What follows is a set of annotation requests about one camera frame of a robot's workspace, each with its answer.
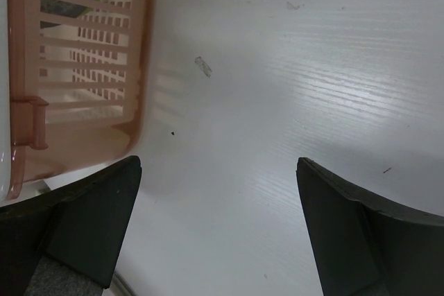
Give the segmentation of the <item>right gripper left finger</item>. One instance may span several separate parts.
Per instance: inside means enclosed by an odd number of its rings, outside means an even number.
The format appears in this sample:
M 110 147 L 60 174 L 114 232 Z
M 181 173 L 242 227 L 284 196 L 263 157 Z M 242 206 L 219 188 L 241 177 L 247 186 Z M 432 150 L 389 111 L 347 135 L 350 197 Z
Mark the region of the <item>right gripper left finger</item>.
M 102 295 L 110 287 L 142 167 L 133 155 L 1 208 L 2 295 Z

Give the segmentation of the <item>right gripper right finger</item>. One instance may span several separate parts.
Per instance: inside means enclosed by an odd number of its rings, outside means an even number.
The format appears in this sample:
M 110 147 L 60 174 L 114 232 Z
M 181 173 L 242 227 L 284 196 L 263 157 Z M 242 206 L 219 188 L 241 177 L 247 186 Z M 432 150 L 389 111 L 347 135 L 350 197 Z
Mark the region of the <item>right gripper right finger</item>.
M 443 217 L 298 159 L 302 210 L 324 295 L 442 295 Z

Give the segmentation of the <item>white pink dish rack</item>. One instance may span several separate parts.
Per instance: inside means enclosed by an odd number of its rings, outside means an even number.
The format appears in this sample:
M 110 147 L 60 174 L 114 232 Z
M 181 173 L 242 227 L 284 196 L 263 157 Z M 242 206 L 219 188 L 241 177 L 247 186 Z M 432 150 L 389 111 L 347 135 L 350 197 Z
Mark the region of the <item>white pink dish rack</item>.
M 154 0 L 1 0 L 1 199 L 123 157 L 139 139 Z

